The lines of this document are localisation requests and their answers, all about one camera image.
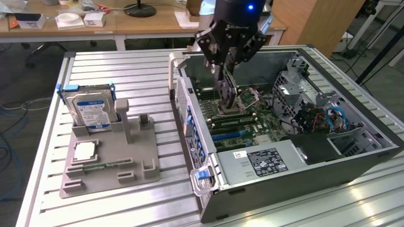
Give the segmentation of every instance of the black lamp base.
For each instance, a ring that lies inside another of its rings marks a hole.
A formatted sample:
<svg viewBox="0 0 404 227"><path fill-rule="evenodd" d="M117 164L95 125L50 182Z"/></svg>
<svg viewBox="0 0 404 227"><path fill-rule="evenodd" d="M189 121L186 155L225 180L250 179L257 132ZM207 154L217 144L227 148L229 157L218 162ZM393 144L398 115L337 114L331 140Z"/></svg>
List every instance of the black lamp base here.
<svg viewBox="0 0 404 227"><path fill-rule="evenodd" d="M125 6L125 8L131 7L129 9L125 9L125 14L127 14L131 17L150 17L155 14L155 8L150 5L141 4L141 7L138 8L137 4L130 4Z"/></svg>

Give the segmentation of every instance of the wooden desk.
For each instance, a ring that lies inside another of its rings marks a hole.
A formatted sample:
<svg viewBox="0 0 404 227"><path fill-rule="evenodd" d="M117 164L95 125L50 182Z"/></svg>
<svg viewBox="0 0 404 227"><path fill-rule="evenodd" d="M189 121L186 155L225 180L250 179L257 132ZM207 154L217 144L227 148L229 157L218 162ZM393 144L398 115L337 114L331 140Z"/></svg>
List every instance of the wooden desk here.
<svg viewBox="0 0 404 227"><path fill-rule="evenodd" d="M94 3L110 8L123 8L133 3L133 0L94 0ZM7 29L7 20L13 19L13 16L7 16L0 20L0 43L114 40L117 50L122 51L125 50L125 39L193 37L197 30L182 29L173 13L183 11L185 6L173 0L159 0L158 3L150 3L150 5L157 10L151 17L129 17L121 10L115 10L105 15L103 27L59 31L53 17L58 14L58 10L66 9L67 6L46 6L39 0L29 0L30 11L42 13L50 19L46 20L42 29L21 29L19 27ZM267 32L267 35L273 36L269 45L277 45L285 29L285 25L273 18Z"/></svg>

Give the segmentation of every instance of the gray carpet floor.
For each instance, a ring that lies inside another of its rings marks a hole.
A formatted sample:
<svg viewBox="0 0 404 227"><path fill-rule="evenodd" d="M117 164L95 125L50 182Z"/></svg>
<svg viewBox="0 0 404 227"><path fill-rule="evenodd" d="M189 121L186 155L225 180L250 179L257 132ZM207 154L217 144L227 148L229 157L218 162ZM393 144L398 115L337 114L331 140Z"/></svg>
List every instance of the gray carpet floor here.
<svg viewBox="0 0 404 227"><path fill-rule="evenodd" d="M353 21L349 32L355 33L363 19L358 18ZM379 24L373 22L362 38L366 38L370 31L377 28ZM378 40L374 48L366 51L366 56L359 58L353 69L355 73L361 73L365 69L374 56L377 55L381 48L394 35L394 31L387 30L385 35ZM175 47L185 47L187 40L175 39ZM131 49L161 49L163 48L163 40L131 40ZM38 43L30 43L30 49L23 50L19 44L13 44L10 48L1 52L0 47L0 104L13 101L27 101L42 97L49 97L54 91L55 79L58 76L58 70L62 60L62 53L54 47L47 49L35 59L35 67L27 69L23 67L22 59L29 52L38 46ZM97 41L97 47L90 47L89 42L65 42L62 45L69 51L86 52L86 51L113 51L113 41ZM395 53L404 47L404 40L394 46L382 63L395 55ZM338 54L333 54L335 59L342 59ZM355 58L345 60L347 64L354 62ZM346 70L347 66L342 61L333 61L333 63L342 69ZM385 66L377 73L373 79L366 84L374 98L381 104L389 109L389 111L404 120L404 60L398 62L395 68ZM49 101L34 103L31 108L46 106ZM22 110L11 111L11 114L22 114ZM47 110L29 111L26 115L27 124L25 128L9 138L9 143L14 153L19 159L21 172L23 176L21 187L15 190L9 198L9 201L0 201L0 227L13 226L19 205L23 197L23 188L26 186L30 168L35 156L35 149L41 136L41 131L45 123ZM0 131L6 129L9 125L17 120L15 117L5 116L0 113ZM0 160L0 169L5 165L6 160ZM14 163L9 165L6 170L0 174L0 197L15 186L18 182L18 174Z"/></svg>

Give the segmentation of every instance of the hard drive label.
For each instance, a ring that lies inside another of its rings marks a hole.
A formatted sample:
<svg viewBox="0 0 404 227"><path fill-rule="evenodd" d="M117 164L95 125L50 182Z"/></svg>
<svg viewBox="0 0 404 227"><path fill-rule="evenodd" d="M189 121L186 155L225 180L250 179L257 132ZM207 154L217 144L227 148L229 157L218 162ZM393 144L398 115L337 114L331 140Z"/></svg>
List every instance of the hard drive label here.
<svg viewBox="0 0 404 227"><path fill-rule="evenodd" d="M77 102L79 115L86 127L101 129L110 124L107 113L102 110L105 103L102 100Z"/></svg>
<svg viewBox="0 0 404 227"><path fill-rule="evenodd" d="M250 152L246 154L246 156L258 177L287 170L285 162L282 161L282 158L279 157L274 148Z"/></svg>

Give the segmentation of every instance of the aluminum profile table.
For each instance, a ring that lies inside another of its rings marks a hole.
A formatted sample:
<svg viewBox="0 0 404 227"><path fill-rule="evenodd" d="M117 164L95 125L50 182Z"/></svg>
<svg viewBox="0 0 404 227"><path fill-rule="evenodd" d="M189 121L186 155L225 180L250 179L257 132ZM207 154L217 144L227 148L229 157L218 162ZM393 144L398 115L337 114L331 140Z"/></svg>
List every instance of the aluminum profile table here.
<svg viewBox="0 0 404 227"><path fill-rule="evenodd" d="M315 49L299 47L404 138L404 125L398 119ZM66 54L58 83L94 85L113 81L117 98L129 100L127 116L150 113L155 123L161 180L66 199L58 197L71 118L53 95L17 226L404 226L402 153L347 184L214 223L199 223L167 98L167 54L173 51L183 49ZM331 90L327 82L309 71L315 85L322 90Z"/></svg>

